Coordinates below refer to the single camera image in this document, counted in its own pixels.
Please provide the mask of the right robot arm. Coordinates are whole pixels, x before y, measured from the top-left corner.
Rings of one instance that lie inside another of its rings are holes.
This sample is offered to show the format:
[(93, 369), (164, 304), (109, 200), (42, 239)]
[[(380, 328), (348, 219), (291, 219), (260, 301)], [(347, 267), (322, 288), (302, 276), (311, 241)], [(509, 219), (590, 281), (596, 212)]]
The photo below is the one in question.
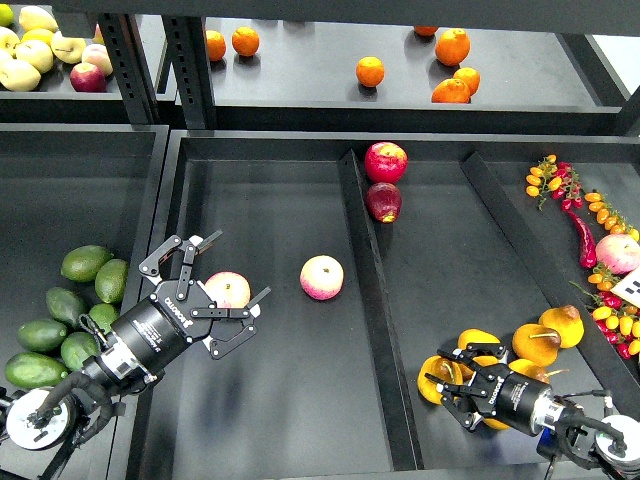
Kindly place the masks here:
[(549, 462), (547, 479), (561, 458), (609, 479), (639, 477), (639, 422), (614, 411), (608, 390), (556, 395), (506, 356), (498, 343), (440, 350), (423, 363), (418, 389), (468, 432), (493, 422), (536, 437), (538, 454)]

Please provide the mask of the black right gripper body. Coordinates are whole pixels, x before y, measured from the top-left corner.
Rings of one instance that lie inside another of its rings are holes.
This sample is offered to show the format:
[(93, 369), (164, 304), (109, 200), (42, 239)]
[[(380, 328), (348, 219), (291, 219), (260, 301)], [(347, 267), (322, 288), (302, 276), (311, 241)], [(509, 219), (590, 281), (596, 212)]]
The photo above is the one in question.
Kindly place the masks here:
[(504, 364), (481, 367), (469, 381), (473, 395), (469, 430), (485, 420), (514, 428), (529, 436), (538, 435), (555, 420), (551, 386), (518, 373)]

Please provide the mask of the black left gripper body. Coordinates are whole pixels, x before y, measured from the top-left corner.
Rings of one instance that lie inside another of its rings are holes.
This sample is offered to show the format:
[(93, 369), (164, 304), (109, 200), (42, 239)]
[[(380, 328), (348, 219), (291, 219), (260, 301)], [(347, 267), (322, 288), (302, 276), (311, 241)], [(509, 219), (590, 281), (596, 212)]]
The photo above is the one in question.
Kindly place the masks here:
[(196, 319), (193, 310), (211, 303), (201, 282), (191, 282), (186, 298), (177, 295), (177, 281), (160, 282), (154, 292), (112, 324), (112, 333), (149, 373), (157, 373), (191, 344), (204, 340), (213, 320)]

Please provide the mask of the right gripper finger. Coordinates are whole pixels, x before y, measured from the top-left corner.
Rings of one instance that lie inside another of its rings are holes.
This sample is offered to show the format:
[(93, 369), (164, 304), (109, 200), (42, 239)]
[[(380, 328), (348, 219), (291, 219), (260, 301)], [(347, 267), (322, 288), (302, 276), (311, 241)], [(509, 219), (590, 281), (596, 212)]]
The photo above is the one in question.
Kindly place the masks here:
[(452, 352), (439, 350), (438, 354), (466, 365), (473, 371), (472, 378), (467, 385), (486, 386), (489, 389), (490, 400), (496, 400), (501, 392), (510, 368), (503, 360), (506, 347), (497, 343), (469, 343), (465, 348), (456, 348)]
[(438, 384), (442, 393), (441, 405), (467, 431), (474, 431), (477, 425), (495, 418), (495, 407), (489, 402), (490, 393), (486, 386), (467, 384)]

